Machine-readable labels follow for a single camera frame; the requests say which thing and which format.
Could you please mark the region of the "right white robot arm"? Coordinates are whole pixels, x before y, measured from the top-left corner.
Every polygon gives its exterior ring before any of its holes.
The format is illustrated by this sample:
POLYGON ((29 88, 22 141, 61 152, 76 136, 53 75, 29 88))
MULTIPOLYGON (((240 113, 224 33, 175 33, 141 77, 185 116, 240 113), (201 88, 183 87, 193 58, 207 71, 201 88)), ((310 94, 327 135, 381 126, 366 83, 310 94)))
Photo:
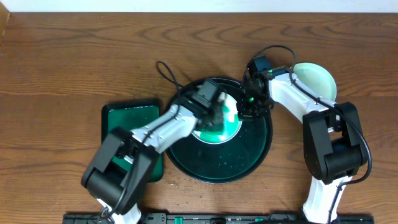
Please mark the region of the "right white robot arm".
POLYGON ((312 175, 308 198, 302 207, 312 223, 332 223, 347 185, 361 166, 371 164, 356 107, 324 99, 302 83, 287 66, 272 67, 266 56, 250 59, 244 73, 244 96, 238 101, 239 119, 265 116, 276 103, 288 109, 303 125, 303 154, 312 175))

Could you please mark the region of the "white plate with green streaks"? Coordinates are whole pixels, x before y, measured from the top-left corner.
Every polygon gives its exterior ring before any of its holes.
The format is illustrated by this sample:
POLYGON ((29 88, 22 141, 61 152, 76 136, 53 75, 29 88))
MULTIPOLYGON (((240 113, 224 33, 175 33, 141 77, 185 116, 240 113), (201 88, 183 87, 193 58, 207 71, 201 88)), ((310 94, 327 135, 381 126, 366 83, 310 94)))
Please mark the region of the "white plate with green streaks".
POLYGON ((239 132, 242 122, 238 119, 237 101, 229 94, 222 93, 218 102, 222 103, 223 129, 221 131, 194 130, 192 135, 207 144, 222 144, 231 140, 239 132))

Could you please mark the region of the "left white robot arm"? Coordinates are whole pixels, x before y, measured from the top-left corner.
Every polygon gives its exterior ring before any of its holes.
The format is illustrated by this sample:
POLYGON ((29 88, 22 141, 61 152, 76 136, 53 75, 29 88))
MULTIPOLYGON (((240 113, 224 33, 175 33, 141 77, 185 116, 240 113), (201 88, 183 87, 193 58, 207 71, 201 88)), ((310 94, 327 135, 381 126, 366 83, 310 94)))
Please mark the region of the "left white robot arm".
POLYGON ((137 203, 160 155, 196 128, 223 129, 226 93, 217 82, 206 79, 196 90, 177 95, 153 122, 130 131, 114 128, 92 158, 81 185, 102 204, 100 222, 137 223, 137 203))

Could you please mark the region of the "green scouring sponge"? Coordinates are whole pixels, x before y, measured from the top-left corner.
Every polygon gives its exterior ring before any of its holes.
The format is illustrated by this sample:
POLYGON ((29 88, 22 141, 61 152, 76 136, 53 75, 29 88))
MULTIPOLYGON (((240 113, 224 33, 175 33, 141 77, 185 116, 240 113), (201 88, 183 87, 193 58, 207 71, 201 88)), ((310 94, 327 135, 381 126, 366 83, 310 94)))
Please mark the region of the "green scouring sponge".
POLYGON ((221 132, 224 130, 224 117, 221 116, 205 116, 198 120, 197 131, 221 132))

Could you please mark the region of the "mint plate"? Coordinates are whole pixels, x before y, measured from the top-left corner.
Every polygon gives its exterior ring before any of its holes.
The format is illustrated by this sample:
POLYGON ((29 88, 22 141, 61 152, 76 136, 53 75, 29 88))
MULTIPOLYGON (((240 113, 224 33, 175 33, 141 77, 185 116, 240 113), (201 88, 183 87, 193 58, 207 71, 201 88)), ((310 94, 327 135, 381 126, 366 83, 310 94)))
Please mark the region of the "mint plate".
POLYGON ((315 63, 303 62, 294 67, 298 79, 318 95, 335 101, 337 87, 331 73, 315 63))

